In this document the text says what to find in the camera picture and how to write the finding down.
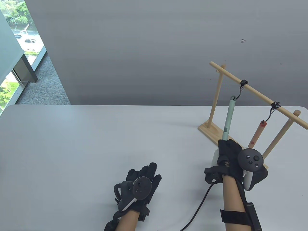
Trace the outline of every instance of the forearm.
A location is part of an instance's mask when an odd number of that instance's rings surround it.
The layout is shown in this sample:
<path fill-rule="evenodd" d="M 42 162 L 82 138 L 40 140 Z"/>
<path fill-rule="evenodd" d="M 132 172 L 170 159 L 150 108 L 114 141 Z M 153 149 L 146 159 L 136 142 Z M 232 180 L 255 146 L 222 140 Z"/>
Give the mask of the forearm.
<path fill-rule="evenodd" d="M 226 211 L 245 212 L 235 179 L 223 176 L 224 207 Z M 226 223 L 226 231 L 251 231 L 250 226 Z"/>
<path fill-rule="evenodd" d="M 139 212 L 133 210 L 128 211 L 128 213 L 121 217 L 115 231 L 135 231 L 139 214 Z"/>

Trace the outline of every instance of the vr controller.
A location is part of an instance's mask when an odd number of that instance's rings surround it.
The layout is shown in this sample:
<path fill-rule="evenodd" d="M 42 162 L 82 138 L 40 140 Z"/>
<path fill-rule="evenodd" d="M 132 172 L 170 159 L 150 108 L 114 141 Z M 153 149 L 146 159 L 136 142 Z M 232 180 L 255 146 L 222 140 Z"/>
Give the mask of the vr controller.
<path fill-rule="evenodd" d="M 125 211 L 135 201 L 144 200 L 150 194 L 151 189 L 151 181 L 145 176 L 137 178 L 134 182 L 123 181 L 120 184 L 116 184 L 114 192 L 118 200 L 119 211 Z"/>
<path fill-rule="evenodd" d="M 217 161 L 219 158 L 218 149 L 214 152 L 214 157 L 212 159 L 212 167 L 218 166 Z M 263 167 L 263 157 L 260 152 L 252 148 L 243 149 L 238 157 L 238 163 L 240 167 L 244 170 L 244 189 L 250 191 L 253 186 L 258 183 L 256 172 Z"/>

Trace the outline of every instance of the black glove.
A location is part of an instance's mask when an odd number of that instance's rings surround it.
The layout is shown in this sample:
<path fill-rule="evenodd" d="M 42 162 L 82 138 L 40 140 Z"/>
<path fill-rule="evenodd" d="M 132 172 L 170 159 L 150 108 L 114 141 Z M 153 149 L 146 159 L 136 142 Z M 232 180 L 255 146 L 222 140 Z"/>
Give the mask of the black glove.
<path fill-rule="evenodd" d="M 144 166 L 140 171 L 135 171 L 134 169 L 129 170 L 126 177 L 127 181 L 135 181 L 137 178 L 141 176 L 146 176 L 147 178 L 150 179 L 152 183 L 152 189 L 147 198 L 141 201 L 134 202 L 128 209 L 142 213 L 142 211 L 144 211 L 144 207 L 150 203 L 153 194 L 157 189 L 159 182 L 161 181 L 161 175 L 155 176 L 156 168 L 157 168 L 156 163 L 150 163 L 149 166 Z"/>
<path fill-rule="evenodd" d="M 217 164 L 219 166 L 229 167 L 229 176 L 234 177 L 239 182 L 243 181 L 243 169 L 238 164 L 238 154 L 242 151 L 242 147 L 233 140 L 218 141 L 219 158 Z"/>

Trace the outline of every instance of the tree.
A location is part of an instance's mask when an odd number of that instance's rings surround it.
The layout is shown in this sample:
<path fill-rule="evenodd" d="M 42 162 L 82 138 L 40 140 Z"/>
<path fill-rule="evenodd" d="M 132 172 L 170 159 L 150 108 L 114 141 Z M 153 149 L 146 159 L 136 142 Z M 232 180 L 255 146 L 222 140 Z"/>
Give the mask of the tree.
<path fill-rule="evenodd" d="M 9 92 L 9 89 L 5 87 L 0 87 L 0 103 L 6 104 L 10 100 L 10 97 L 7 95 L 7 93 Z"/>
<path fill-rule="evenodd" d="M 27 24 L 30 28 L 36 30 L 33 19 L 29 13 L 28 7 L 21 0 L 0 0 L 0 8 L 6 21 L 12 28 L 23 29 Z"/>

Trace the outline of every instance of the black cable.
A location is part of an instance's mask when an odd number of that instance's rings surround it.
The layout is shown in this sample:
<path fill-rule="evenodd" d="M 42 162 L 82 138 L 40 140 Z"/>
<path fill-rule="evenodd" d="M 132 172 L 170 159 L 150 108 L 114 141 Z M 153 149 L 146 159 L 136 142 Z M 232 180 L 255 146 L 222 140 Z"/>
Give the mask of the black cable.
<path fill-rule="evenodd" d="M 183 231 L 184 229 L 186 229 L 189 225 L 190 225 L 190 223 L 192 223 L 192 221 L 195 219 L 195 217 L 196 217 L 196 215 L 197 215 L 197 213 L 199 212 L 199 210 L 200 210 L 200 208 L 201 208 L 201 206 L 203 205 L 203 202 L 205 201 L 205 199 L 206 199 L 206 196 L 208 195 L 208 193 L 209 193 L 209 191 L 210 191 L 210 189 L 212 188 L 212 186 L 213 186 L 214 184 L 211 184 L 211 186 L 209 187 L 209 189 L 206 191 L 206 194 L 205 194 L 205 196 L 204 196 L 204 198 L 203 198 L 203 200 L 201 201 L 201 204 L 199 205 L 199 207 L 198 207 L 198 209 L 197 209 L 197 211 L 195 212 L 195 214 L 193 215 L 193 217 L 192 217 L 192 219 L 188 222 L 188 224 L 187 225 L 185 225 L 185 227 L 184 228 L 182 228 L 180 231 Z"/>

